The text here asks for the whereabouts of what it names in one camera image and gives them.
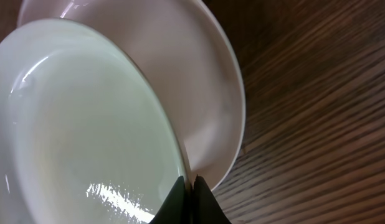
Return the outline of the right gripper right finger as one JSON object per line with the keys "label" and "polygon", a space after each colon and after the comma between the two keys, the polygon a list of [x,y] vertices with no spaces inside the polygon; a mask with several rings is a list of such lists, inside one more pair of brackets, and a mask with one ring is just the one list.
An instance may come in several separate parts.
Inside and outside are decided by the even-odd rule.
{"label": "right gripper right finger", "polygon": [[194,224],[231,224],[203,177],[197,175],[191,195]]}

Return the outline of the white plate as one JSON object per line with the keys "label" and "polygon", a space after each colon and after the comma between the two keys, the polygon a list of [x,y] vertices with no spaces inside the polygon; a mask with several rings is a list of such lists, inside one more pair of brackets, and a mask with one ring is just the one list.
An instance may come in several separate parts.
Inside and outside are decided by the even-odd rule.
{"label": "white plate", "polygon": [[45,18],[99,31],[139,66],[183,141],[191,172],[212,189],[242,144],[245,95],[222,27],[196,0],[24,0],[17,24]]}
{"label": "white plate", "polygon": [[0,223],[149,223],[184,149],[134,61],[43,19],[0,43]]}

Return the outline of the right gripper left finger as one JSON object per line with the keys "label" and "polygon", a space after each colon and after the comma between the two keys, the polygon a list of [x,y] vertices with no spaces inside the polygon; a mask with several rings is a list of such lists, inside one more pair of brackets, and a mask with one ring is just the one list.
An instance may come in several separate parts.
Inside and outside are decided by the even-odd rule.
{"label": "right gripper left finger", "polygon": [[189,223],[188,191],[184,177],[180,176],[172,186],[161,208],[149,224]]}

